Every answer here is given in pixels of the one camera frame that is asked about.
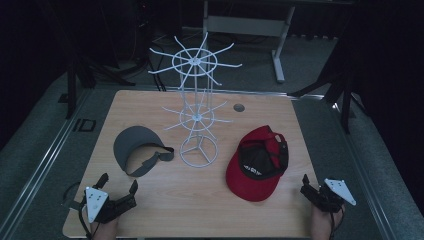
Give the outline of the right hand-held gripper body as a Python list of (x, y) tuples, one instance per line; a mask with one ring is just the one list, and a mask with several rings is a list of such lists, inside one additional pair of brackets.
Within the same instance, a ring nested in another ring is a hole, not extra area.
[(345, 202), (356, 205), (356, 200), (344, 180), (326, 178), (323, 185), (327, 186), (326, 195), (320, 194), (319, 188), (315, 189), (311, 185), (306, 189), (301, 187), (300, 192), (323, 212), (337, 213)]

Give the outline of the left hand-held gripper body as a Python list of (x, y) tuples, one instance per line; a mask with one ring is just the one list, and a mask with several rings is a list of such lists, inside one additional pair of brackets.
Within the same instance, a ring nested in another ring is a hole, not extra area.
[(136, 206), (135, 195), (129, 193), (118, 200), (111, 200), (108, 193), (93, 187), (85, 189), (82, 202), (82, 207), (87, 211), (88, 221), (102, 224), (116, 219)]

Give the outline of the gray sun visor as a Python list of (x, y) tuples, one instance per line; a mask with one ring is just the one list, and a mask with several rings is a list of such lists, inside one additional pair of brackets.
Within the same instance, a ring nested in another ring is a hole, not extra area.
[[(130, 155), (136, 148), (147, 145), (159, 147), (166, 150), (166, 153), (155, 151), (150, 158), (142, 162), (140, 167), (129, 173), (127, 164)], [(121, 170), (131, 177), (146, 175), (158, 161), (169, 162), (174, 159), (174, 149), (165, 146), (154, 131), (144, 126), (131, 126), (119, 133), (114, 141), (113, 152)]]

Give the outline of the red baseball cap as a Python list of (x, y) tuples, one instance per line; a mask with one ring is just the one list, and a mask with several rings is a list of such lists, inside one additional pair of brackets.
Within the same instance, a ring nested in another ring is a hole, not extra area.
[(258, 127), (240, 140), (227, 166), (227, 186), (241, 199), (264, 201), (275, 191), (288, 163), (284, 136), (268, 125)]

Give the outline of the white wire hat rack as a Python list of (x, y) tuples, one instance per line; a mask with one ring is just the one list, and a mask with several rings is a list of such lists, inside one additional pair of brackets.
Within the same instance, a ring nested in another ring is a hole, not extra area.
[(212, 127), (216, 123), (231, 123), (231, 120), (221, 119), (216, 115), (216, 111), (224, 107), (226, 101), (219, 105), (213, 103), (214, 87), (221, 86), (214, 77), (214, 71), (218, 67), (241, 67), (241, 64), (220, 63), (217, 57), (218, 54), (231, 49), (234, 44), (210, 51), (207, 48), (207, 38), (208, 34), (205, 34), (199, 47), (188, 48), (175, 37), (181, 50), (174, 54), (150, 49), (152, 53), (169, 57), (171, 60), (169, 67), (150, 71), (150, 74), (158, 75), (166, 71), (179, 74), (180, 85), (177, 92), (181, 97), (182, 106), (179, 110), (163, 107), (163, 110), (178, 116), (177, 123), (166, 127), (166, 130), (187, 131), (187, 137), (181, 143), (178, 153), (185, 164), (194, 168), (207, 167), (217, 160), (219, 147)]

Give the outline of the person's left hand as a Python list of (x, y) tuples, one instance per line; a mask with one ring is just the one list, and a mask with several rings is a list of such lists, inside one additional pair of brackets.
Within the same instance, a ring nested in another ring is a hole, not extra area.
[(93, 222), (90, 224), (93, 240), (116, 240), (119, 219), (114, 219), (106, 224)]

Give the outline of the person's right hand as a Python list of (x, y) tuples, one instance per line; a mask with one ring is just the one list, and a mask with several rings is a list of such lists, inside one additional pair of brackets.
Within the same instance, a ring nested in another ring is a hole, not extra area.
[(344, 218), (345, 206), (337, 213), (323, 212), (316, 206), (311, 208), (310, 235), (312, 240), (330, 240)]

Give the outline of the black metal stand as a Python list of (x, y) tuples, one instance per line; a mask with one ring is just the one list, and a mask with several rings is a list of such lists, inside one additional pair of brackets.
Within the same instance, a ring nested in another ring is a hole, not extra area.
[(79, 79), (81, 84), (86, 88), (93, 88), (95, 86), (94, 77), (90, 74), (91, 68), (101, 74), (104, 74), (106, 77), (120, 85), (134, 86), (134, 83), (122, 79), (117, 73), (108, 70), (89, 57), (82, 56), (81, 58), (77, 57), (75, 59), (71, 59), (67, 67), (67, 119), (69, 119), (76, 110), (76, 79)]
[(353, 96), (354, 92), (354, 79), (357, 74), (355, 68), (349, 63), (342, 63), (339, 67), (332, 68), (325, 66), (318, 76), (318, 79), (298, 90), (288, 93), (288, 96), (300, 98), (304, 95), (316, 90), (326, 84), (330, 87), (325, 93), (323, 99), (326, 103), (335, 105), (339, 98), (342, 98), (342, 108), (340, 123), (346, 134), (350, 133), (349, 130), (349, 116), (351, 102), (355, 102), (359, 108), (366, 113), (365, 108), (359, 103), (358, 99)]

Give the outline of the black floor bracket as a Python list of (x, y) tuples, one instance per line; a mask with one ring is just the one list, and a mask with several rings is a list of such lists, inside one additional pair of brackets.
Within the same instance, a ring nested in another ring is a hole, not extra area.
[(79, 118), (72, 129), (73, 132), (93, 132), (97, 122), (92, 119)]

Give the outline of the white metal desk frame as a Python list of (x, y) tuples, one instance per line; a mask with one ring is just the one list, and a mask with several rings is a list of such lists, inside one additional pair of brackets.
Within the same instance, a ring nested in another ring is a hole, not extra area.
[(271, 52), (276, 81), (283, 83), (285, 76), (281, 62), (281, 53), (288, 36), (295, 7), (290, 6), (284, 20), (252, 19), (230, 16), (216, 16), (209, 13), (209, 0), (203, 0), (203, 34), (208, 32), (244, 34), (265, 37), (277, 37), (278, 46)]

